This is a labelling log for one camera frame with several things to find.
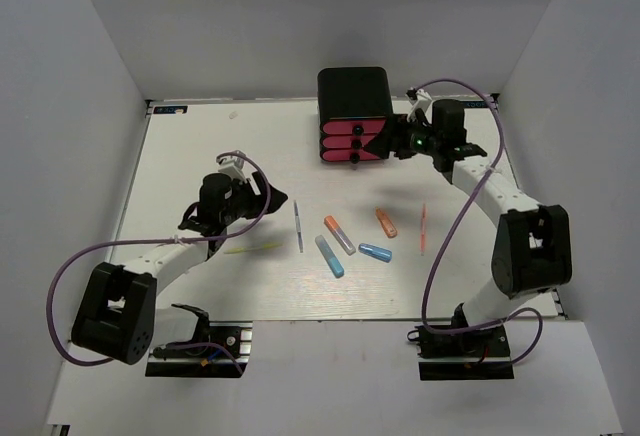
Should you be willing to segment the blue clear pen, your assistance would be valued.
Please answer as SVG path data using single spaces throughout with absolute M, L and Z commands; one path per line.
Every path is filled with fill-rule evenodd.
M 303 236 L 302 236 L 299 208 L 296 200 L 293 201 L 293 211 L 294 211 L 294 221 L 295 221 L 295 230 L 296 230 L 298 249 L 299 249 L 299 253 L 302 254 L 304 252 L 304 242 L 303 242 Z

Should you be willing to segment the yellow pen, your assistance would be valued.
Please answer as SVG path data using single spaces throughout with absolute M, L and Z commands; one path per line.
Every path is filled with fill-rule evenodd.
M 283 243 L 281 242 L 270 242 L 270 243 L 265 243 L 257 246 L 235 247 L 235 248 L 224 250 L 223 254 L 234 255 L 234 254 L 243 254 L 243 253 L 254 252 L 254 251 L 266 251 L 266 250 L 277 249 L 279 247 L 282 247 L 282 245 Z

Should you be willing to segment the orange pen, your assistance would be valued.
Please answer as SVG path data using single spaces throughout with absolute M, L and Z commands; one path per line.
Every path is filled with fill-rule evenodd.
M 421 211 L 421 227 L 420 227 L 420 254 L 425 255 L 426 252 L 426 225 L 427 225 L 427 208 L 426 203 L 422 205 Z

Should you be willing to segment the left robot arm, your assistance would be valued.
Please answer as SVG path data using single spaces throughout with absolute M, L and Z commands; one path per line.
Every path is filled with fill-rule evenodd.
M 71 330 L 71 342 L 129 365 L 158 346 L 182 347 L 199 355 L 211 343 L 208 313 L 156 299 L 190 269 L 211 259 L 227 228 L 239 219 L 256 221 L 288 200 L 286 193 L 252 174 L 258 188 L 242 177 L 212 173 L 204 177 L 199 200 L 188 206 L 178 239 L 161 244 L 124 264 L 103 262 L 90 277 Z

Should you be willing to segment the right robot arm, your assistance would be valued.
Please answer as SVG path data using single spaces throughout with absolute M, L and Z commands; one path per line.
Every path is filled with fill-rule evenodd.
M 526 302 L 571 280 L 569 217 L 560 205 L 544 206 L 497 172 L 478 145 L 468 142 L 465 106 L 453 99 L 417 102 L 407 115 L 391 115 L 365 150 L 381 159 L 421 154 L 452 186 L 468 196 L 496 228 L 491 279 L 456 309 L 453 346 L 472 355 L 487 330 L 526 311 Z

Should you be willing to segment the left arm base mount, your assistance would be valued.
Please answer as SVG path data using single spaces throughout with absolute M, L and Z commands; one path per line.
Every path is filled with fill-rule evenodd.
M 170 343 L 154 348 L 145 376 L 151 378 L 238 379 L 247 369 L 252 322 L 213 322 L 199 343 Z

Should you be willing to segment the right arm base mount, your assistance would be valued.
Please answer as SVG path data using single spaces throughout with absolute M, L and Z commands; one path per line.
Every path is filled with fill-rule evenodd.
M 440 335 L 416 326 L 407 340 L 417 346 L 421 381 L 511 380 L 513 363 L 503 326 Z

